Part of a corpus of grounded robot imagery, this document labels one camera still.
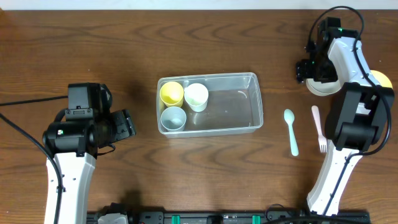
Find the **yellow plastic cup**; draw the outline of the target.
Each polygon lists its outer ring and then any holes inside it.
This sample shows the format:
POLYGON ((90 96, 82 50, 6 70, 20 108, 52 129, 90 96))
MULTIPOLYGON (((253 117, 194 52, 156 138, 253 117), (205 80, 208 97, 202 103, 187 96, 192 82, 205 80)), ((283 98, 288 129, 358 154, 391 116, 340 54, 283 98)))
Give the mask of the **yellow plastic cup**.
POLYGON ((165 83, 160 89, 160 99, 167 107, 181 107, 184 99, 183 86, 177 82, 165 83))

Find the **mint green plastic spoon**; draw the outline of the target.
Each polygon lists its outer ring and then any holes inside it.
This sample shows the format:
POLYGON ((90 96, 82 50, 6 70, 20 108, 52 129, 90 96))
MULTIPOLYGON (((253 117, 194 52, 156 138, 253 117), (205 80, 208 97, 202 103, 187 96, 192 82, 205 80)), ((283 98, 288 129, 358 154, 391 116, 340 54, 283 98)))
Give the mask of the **mint green plastic spoon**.
POLYGON ((284 120, 287 123, 288 129, 289 129, 290 151, 293 156, 298 156, 299 149, 298 149, 297 140, 295 138, 295 133, 294 133, 294 129, 293 129, 294 119, 295 119, 295 116, 294 116, 292 110, 285 109, 284 120))

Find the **white plastic bowl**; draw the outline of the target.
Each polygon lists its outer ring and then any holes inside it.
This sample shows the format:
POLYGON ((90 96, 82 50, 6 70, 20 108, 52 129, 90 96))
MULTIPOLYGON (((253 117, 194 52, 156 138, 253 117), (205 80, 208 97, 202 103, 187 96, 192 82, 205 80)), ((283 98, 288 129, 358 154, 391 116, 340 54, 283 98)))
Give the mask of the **white plastic bowl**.
POLYGON ((316 82, 312 78, 306 79, 306 86, 311 93, 317 96, 332 95, 341 89, 339 81, 322 83, 316 82))

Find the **yellow plastic bowl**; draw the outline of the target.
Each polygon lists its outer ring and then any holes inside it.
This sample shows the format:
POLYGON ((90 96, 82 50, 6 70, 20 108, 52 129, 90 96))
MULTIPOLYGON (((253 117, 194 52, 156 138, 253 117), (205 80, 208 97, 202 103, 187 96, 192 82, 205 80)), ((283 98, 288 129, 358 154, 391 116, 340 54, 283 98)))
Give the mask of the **yellow plastic bowl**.
POLYGON ((379 72, 377 70, 371 70, 371 73, 372 73, 373 77, 380 83, 380 85, 382 87, 392 88, 392 83, 391 83, 390 79, 385 74, 383 74, 382 72, 379 72))

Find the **white plastic cup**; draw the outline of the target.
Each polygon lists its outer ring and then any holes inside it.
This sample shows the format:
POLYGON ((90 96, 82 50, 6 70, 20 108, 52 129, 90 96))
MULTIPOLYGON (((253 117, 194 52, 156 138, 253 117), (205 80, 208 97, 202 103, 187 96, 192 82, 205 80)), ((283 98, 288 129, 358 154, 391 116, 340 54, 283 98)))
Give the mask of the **white plastic cup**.
POLYGON ((184 89, 184 99, 194 112, 202 112, 208 104, 209 92, 205 85, 193 83, 184 89))

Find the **clear plastic storage container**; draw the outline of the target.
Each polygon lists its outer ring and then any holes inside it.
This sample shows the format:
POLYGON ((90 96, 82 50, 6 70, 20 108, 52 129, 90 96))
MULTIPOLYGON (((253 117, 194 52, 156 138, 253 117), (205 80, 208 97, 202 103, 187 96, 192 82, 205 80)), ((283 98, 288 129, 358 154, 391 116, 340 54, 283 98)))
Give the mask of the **clear plastic storage container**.
POLYGON ((205 85, 209 91, 207 107, 194 112, 183 103, 187 119, 181 131, 169 131, 162 125, 161 115, 167 108, 157 97, 157 124, 167 138, 194 138, 226 134, 253 133, 264 124, 261 91, 257 76, 252 72, 218 73, 163 77, 157 89, 167 82, 177 82, 184 88, 194 83, 205 85))

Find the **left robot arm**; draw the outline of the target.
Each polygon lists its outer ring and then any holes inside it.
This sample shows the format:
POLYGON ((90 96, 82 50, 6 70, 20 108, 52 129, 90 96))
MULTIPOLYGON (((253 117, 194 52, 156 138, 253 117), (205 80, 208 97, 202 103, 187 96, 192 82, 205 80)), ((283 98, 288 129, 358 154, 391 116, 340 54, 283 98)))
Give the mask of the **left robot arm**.
POLYGON ((46 223, 85 223, 99 149, 135 135, 128 110, 94 117, 91 109, 61 110, 44 132, 47 159, 46 223))

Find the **pink plastic fork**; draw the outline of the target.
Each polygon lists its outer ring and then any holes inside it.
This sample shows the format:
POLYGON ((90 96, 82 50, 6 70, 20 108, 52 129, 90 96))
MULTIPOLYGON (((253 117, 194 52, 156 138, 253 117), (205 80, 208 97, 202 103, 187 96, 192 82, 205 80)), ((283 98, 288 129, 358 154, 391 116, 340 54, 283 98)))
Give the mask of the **pink plastic fork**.
POLYGON ((327 149, 328 149, 328 144, 327 144, 328 142, 327 142, 326 137, 324 137, 324 135, 322 133, 322 125, 321 125, 321 121, 320 121, 320 112, 319 112, 318 106, 315 106, 315 105, 312 106, 312 115, 314 118, 317 133, 318 133, 318 143, 319 143, 319 147, 320 147, 320 152, 326 153, 327 149))

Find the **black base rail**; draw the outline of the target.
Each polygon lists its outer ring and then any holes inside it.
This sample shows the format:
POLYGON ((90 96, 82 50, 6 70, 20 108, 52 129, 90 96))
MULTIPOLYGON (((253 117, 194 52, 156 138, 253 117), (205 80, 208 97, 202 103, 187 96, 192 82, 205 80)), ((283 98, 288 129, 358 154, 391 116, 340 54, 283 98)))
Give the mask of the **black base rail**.
POLYGON ((262 224, 262 223, 371 223, 368 212, 348 211, 324 217, 306 210, 271 205, 263 212, 163 212, 127 210, 112 203, 96 213, 88 213, 86 224, 262 224))

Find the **grey-blue plastic cup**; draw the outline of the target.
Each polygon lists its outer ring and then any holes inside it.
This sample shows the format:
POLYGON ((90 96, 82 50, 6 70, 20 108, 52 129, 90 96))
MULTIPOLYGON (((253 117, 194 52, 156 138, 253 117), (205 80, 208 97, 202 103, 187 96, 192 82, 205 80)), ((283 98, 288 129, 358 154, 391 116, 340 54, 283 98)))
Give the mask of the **grey-blue plastic cup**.
POLYGON ((183 131, 187 122, 187 115, 180 107, 171 106, 162 112, 160 122, 168 132, 183 131))

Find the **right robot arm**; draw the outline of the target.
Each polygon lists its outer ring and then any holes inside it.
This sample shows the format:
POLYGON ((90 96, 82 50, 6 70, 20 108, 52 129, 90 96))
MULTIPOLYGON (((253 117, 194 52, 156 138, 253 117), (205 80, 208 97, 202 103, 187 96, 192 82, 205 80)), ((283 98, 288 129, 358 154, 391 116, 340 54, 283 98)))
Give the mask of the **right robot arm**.
POLYGON ((334 216, 356 164, 371 155, 382 133, 391 132, 394 91, 373 76, 358 39, 330 37, 308 48, 310 58, 296 64, 297 80, 335 99, 325 121, 326 158, 307 203, 312 213, 334 216))

